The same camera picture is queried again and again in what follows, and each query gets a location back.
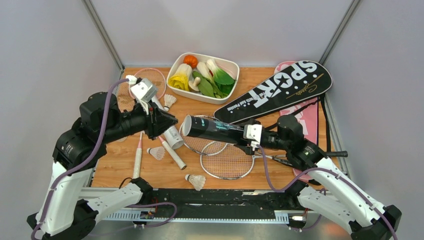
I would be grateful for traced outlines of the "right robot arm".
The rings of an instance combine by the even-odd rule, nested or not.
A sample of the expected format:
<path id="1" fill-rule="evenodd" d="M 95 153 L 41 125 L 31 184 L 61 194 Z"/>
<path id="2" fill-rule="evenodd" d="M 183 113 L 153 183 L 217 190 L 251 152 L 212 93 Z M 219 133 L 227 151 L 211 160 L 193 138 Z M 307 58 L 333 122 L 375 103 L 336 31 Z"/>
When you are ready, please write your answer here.
<path id="1" fill-rule="evenodd" d="M 337 223 L 353 240 L 396 240 L 402 212 L 394 205 L 384 205 L 358 187 L 333 163 L 315 143 L 307 140 L 303 128 L 293 115 L 280 116 L 277 130 L 264 128 L 256 120 L 241 125 L 245 146 L 249 151 L 259 149 L 284 150 L 286 158 L 303 175 L 321 183 L 336 200 L 316 193 L 295 177 L 286 187 L 286 205 L 312 209 Z"/>

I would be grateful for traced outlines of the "black shuttlecock tube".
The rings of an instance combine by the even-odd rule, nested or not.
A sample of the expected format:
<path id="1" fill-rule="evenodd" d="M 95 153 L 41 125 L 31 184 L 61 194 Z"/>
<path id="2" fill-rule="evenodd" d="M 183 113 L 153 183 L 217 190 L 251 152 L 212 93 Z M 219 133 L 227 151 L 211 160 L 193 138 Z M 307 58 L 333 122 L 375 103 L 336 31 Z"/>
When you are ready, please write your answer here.
<path id="1" fill-rule="evenodd" d="M 194 115 L 187 115 L 181 124 L 184 137 L 194 137 L 239 146 L 248 146 L 249 141 L 244 138 L 244 128 Z"/>

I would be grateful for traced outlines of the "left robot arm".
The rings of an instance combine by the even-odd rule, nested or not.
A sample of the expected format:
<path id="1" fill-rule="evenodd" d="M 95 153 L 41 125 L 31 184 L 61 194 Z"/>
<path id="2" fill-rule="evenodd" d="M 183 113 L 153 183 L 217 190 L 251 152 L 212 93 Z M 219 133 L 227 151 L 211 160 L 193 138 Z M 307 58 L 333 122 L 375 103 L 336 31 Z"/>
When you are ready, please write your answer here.
<path id="1" fill-rule="evenodd" d="M 149 206 L 153 188 L 141 177 L 92 200 L 81 199 L 80 192 L 98 160 L 106 155 L 107 144 L 138 132 L 153 139 L 177 123 L 153 102 L 146 108 L 136 104 L 131 111 L 121 112 L 110 92 L 91 95 L 79 111 L 80 117 L 56 142 L 44 205 L 27 218 L 34 232 L 43 232 L 44 240 L 81 240 L 112 213 L 135 204 Z"/>

